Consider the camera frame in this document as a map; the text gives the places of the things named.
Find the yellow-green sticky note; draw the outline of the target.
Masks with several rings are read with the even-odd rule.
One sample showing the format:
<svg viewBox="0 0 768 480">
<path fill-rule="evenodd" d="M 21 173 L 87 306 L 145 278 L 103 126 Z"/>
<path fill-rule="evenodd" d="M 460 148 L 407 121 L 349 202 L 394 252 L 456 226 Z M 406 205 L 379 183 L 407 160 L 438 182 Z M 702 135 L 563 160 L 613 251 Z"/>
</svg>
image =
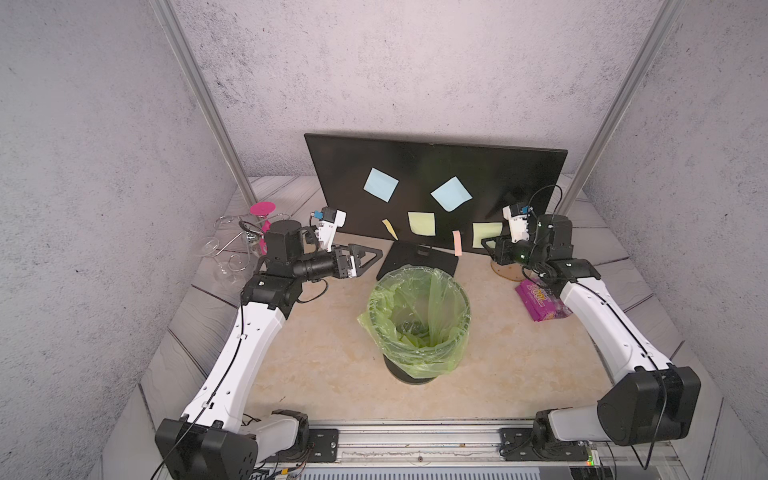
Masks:
<svg viewBox="0 0 768 480">
<path fill-rule="evenodd" d="M 503 224 L 501 222 L 483 222 L 473 224 L 473 248 L 482 248 L 484 239 L 492 239 L 501 235 Z"/>
<path fill-rule="evenodd" d="M 436 235 L 435 215 L 433 212 L 409 212 L 408 222 L 411 232 L 418 236 Z"/>
</svg>

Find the small yellow sticky note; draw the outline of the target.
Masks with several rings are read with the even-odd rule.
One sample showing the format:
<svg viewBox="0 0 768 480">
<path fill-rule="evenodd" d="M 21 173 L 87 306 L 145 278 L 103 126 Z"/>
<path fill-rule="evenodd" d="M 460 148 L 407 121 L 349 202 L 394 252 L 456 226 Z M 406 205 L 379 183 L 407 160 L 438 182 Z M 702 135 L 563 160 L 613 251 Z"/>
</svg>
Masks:
<svg viewBox="0 0 768 480">
<path fill-rule="evenodd" d="M 395 232 L 395 229 L 394 229 L 393 225 L 391 224 L 391 222 L 388 219 L 383 219 L 382 223 L 384 224 L 384 226 L 385 226 L 386 230 L 389 232 L 389 234 L 393 237 L 393 239 L 395 241 L 398 241 L 399 240 L 398 235 Z"/>
</svg>

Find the narrow pink sticky note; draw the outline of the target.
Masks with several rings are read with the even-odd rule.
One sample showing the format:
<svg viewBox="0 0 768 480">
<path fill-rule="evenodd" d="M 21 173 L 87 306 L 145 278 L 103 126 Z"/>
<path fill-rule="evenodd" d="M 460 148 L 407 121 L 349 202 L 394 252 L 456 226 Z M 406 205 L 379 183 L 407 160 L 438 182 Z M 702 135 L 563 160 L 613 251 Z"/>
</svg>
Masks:
<svg viewBox="0 0 768 480">
<path fill-rule="evenodd" d="M 463 255 L 461 232 L 459 230 L 454 230 L 452 235 L 454 242 L 454 255 L 456 257 L 461 257 Z"/>
</svg>

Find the light blue sticky note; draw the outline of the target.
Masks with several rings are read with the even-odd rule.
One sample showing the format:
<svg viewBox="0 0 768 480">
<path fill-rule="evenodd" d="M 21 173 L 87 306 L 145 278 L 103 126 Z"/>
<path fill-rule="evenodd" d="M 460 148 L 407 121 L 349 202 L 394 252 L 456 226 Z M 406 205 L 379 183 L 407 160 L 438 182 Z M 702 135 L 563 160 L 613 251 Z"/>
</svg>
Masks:
<svg viewBox="0 0 768 480">
<path fill-rule="evenodd" d="M 363 186 L 363 190 L 384 202 L 389 202 L 398 183 L 398 179 L 376 168 L 372 168 Z"/>
<path fill-rule="evenodd" d="M 433 190 L 430 195 L 445 212 L 453 212 L 472 199 L 470 192 L 456 176 Z"/>
</svg>

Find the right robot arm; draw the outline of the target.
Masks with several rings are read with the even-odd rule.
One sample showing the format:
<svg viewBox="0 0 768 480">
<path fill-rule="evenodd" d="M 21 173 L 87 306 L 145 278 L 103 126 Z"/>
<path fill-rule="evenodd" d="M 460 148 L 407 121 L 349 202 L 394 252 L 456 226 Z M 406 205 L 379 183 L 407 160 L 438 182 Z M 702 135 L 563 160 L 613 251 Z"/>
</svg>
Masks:
<svg viewBox="0 0 768 480">
<path fill-rule="evenodd" d="M 480 243 L 500 265 L 520 265 L 535 285 L 556 296 L 584 325 L 607 368 L 612 388 L 596 404 L 536 414 L 529 434 L 509 440 L 506 460 L 584 460 L 588 442 L 635 448 L 688 436 L 701 390 L 690 367 L 676 366 L 614 301 L 598 270 L 574 257 L 572 223 L 563 215 L 509 216 L 506 235 Z"/>
</svg>

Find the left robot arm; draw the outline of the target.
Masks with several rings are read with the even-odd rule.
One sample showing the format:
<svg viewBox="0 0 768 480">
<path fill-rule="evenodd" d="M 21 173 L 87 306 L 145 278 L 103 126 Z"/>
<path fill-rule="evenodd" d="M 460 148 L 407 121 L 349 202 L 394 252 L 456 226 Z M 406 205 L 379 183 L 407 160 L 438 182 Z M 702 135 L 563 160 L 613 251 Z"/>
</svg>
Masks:
<svg viewBox="0 0 768 480">
<path fill-rule="evenodd" d="M 275 410 L 246 426 L 245 407 L 271 343 L 303 301 L 304 283 L 357 278 L 382 259 L 379 249 L 334 243 L 343 217 L 337 212 L 314 226 L 280 220 L 263 234 L 266 252 L 241 290 L 216 363 L 180 417 L 164 419 L 157 429 L 159 471 L 174 479 L 249 479 L 269 459 L 307 461 L 305 414 Z"/>
</svg>

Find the black monitor stand base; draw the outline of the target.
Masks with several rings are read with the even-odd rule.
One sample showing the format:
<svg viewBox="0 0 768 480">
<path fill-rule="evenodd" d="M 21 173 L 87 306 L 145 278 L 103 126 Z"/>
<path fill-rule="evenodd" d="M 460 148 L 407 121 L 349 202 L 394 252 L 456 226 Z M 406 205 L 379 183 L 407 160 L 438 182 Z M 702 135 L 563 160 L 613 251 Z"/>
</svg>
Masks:
<svg viewBox="0 0 768 480">
<path fill-rule="evenodd" d="M 376 279 L 381 280 L 386 274 L 404 266 L 429 267 L 454 276 L 458 261 L 459 258 L 454 254 L 430 246 L 395 241 L 384 258 Z"/>
</svg>

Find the black flat monitor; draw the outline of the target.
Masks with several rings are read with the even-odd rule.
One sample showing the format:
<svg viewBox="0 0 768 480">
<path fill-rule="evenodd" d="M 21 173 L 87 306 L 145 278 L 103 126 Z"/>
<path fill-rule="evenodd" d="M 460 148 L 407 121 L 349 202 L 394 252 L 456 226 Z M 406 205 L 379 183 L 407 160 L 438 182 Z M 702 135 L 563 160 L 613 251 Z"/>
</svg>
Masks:
<svg viewBox="0 0 768 480">
<path fill-rule="evenodd" d="M 304 136 L 328 206 L 346 213 L 343 231 L 394 240 L 383 219 L 393 225 L 400 241 L 452 249 L 454 230 L 462 248 L 473 248 L 473 224 L 501 222 L 502 210 L 522 202 L 544 213 L 567 158 L 564 149 L 503 147 L 363 138 L 307 133 Z M 389 202 L 365 192 L 372 168 L 399 180 Z M 430 193 L 458 177 L 472 199 L 445 212 Z M 409 212 L 433 212 L 436 235 L 414 235 Z"/>
</svg>

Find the purple snack packet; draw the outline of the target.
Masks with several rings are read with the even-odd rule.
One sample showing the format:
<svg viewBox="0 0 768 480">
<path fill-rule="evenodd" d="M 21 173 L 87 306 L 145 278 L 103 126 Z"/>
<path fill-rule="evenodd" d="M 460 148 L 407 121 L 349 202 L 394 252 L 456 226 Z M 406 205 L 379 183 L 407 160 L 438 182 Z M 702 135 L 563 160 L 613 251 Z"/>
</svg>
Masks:
<svg viewBox="0 0 768 480">
<path fill-rule="evenodd" d="M 534 322 L 563 319 L 572 314 L 559 298 L 530 280 L 523 280 L 515 291 Z"/>
</svg>

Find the pink plastic wine glass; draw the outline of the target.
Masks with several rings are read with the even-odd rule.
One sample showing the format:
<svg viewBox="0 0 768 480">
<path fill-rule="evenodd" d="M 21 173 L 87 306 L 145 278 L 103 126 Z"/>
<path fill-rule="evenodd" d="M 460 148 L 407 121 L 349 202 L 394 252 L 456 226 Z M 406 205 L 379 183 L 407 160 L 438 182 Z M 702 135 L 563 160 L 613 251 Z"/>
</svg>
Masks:
<svg viewBox="0 0 768 480">
<path fill-rule="evenodd" d="M 276 205 L 269 201 L 255 203 L 249 209 L 249 213 L 252 216 L 248 226 L 251 238 L 250 244 L 253 247 L 253 251 L 258 255 L 265 255 L 267 253 L 264 235 L 272 226 L 270 217 L 275 210 Z"/>
</svg>

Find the clear wine glass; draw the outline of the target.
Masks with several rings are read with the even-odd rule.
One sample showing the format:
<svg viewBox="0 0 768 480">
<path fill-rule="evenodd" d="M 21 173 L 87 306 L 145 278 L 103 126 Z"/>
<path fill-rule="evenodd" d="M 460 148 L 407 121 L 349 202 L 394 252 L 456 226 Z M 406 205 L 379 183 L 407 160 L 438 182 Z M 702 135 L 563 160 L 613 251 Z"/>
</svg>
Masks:
<svg viewBox="0 0 768 480">
<path fill-rule="evenodd" d="M 224 246 L 221 246 L 216 237 L 204 237 L 197 247 L 201 257 L 213 260 L 214 278 L 224 285 L 237 284 L 248 266 L 242 254 L 228 252 L 228 247 L 236 239 L 237 237 L 234 237 Z"/>
</svg>

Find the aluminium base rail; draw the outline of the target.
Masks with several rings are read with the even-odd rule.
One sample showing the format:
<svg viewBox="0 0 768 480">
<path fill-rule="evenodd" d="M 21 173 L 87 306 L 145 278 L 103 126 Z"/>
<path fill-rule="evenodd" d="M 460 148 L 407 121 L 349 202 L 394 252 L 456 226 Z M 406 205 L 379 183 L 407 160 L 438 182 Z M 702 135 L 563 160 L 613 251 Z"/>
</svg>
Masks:
<svg viewBox="0 0 768 480">
<path fill-rule="evenodd" d="M 281 413 L 220 422 L 166 419 L 165 479 L 685 479 L 672 445 L 536 443 L 529 420 L 308 422 Z"/>
</svg>

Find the right aluminium frame post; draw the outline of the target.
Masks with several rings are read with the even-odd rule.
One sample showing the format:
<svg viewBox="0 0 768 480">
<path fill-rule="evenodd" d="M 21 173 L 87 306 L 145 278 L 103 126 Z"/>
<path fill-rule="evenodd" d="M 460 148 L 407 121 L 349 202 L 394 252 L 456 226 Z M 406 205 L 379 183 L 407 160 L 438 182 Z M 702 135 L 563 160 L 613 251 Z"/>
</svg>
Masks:
<svg viewBox="0 0 768 480">
<path fill-rule="evenodd" d="M 658 14 L 622 80 L 583 160 L 579 163 L 570 186 L 565 191 L 561 202 L 555 208 L 556 214 L 567 215 L 575 203 L 579 192 L 583 189 L 601 159 L 611 137 L 629 108 L 633 96 L 653 65 L 656 55 L 674 27 L 685 4 L 686 2 L 683 0 L 666 0 L 661 3 Z"/>
</svg>

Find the aluminium frame post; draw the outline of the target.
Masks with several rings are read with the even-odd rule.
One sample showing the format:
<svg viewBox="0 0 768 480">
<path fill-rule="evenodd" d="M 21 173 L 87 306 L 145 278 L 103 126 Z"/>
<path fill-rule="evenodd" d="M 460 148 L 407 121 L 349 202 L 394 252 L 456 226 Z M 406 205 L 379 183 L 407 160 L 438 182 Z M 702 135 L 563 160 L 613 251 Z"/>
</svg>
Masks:
<svg viewBox="0 0 768 480">
<path fill-rule="evenodd" d="M 150 5 L 244 201 L 249 206 L 255 204 L 257 197 L 206 84 L 172 2 L 168 0 L 151 0 Z"/>
<path fill-rule="evenodd" d="M 579 163 L 570 186 L 565 191 L 561 202 L 555 208 L 556 214 L 567 215 L 575 203 L 579 192 L 583 189 L 601 159 L 611 137 L 629 108 L 633 96 L 653 65 L 656 55 L 674 27 L 685 4 L 686 2 L 683 0 L 666 0 L 661 3 L 658 14 L 622 80 L 583 160 Z"/>
</svg>

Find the left aluminium frame post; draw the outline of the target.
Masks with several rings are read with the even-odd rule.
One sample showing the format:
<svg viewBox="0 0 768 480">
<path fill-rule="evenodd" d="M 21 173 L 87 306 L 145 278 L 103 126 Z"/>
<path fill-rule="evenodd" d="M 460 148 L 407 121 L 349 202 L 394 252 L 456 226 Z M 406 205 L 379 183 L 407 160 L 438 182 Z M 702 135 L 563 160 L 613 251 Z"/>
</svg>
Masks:
<svg viewBox="0 0 768 480">
<path fill-rule="evenodd" d="M 206 84 L 172 2 L 168 0 L 151 0 L 150 5 L 244 201 L 249 206 L 255 204 L 257 197 Z"/>
</svg>

